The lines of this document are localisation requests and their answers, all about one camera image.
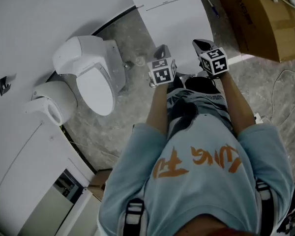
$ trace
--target toilet seat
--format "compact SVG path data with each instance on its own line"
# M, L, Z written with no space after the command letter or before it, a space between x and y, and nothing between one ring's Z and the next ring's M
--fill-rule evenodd
M116 89L106 72L95 64L77 77L77 86L86 104L101 116L109 115L116 102Z

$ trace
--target person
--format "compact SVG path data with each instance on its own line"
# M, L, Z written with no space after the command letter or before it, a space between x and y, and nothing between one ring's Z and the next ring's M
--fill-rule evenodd
M294 184L278 131L255 123L229 72L220 80L226 101L205 76L155 89L106 182L104 235L266 236L283 221Z

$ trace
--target concrete floor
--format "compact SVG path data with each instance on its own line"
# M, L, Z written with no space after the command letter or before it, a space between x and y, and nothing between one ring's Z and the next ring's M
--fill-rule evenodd
M208 2L202 1L214 42L224 48L228 58L240 55L233 30L219 1L212 0L220 13L219 19ZM78 100L77 113L65 124L65 128L97 170L114 166L131 135L133 124L146 120L154 92L148 86L148 68L141 63L141 58L146 58L154 44L138 11L123 16L98 36L104 40L115 39L123 61L131 61L135 65L126 70L126 86L119 93L115 110L106 117L97 115L86 105L74 76L63 76ZM278 126L295 179L295 73L284 72L273 91L274 82L284 69L295 71L295 60L277 63L252 58L230 66L230 73L253 112Z

